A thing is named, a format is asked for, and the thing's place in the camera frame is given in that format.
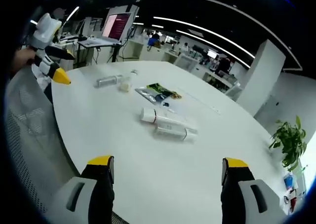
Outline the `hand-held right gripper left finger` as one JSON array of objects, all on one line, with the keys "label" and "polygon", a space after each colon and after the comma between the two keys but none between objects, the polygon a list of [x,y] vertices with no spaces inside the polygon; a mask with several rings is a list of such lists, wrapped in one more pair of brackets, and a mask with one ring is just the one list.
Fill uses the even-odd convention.
[{"label": "hand-held right gripper left finger", "polygon": [[114,190],[114,157],[90,160],[55,194],[47,210],[50,224],[110,224]]}]

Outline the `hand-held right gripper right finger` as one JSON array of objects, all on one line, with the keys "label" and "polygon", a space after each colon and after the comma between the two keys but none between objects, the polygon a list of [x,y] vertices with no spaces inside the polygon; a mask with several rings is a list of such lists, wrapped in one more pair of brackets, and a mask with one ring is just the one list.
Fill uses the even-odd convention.
[{"label": "hand-held right gripper right finger", "polygon": [[279,196],[242,160],[223,158],[221,184],[223,224],[283,223]]}]

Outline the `person's left hand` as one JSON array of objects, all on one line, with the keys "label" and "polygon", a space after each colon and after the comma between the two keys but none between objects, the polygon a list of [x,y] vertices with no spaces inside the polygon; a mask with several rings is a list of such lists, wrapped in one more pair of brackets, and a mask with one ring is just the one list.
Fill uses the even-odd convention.
[{"label": "person's left hand", "polygon": [[25,66],[30,66],[35,59],[36,52],[30,48],[17,50],[12,60],[12,71],[17,72]]}]

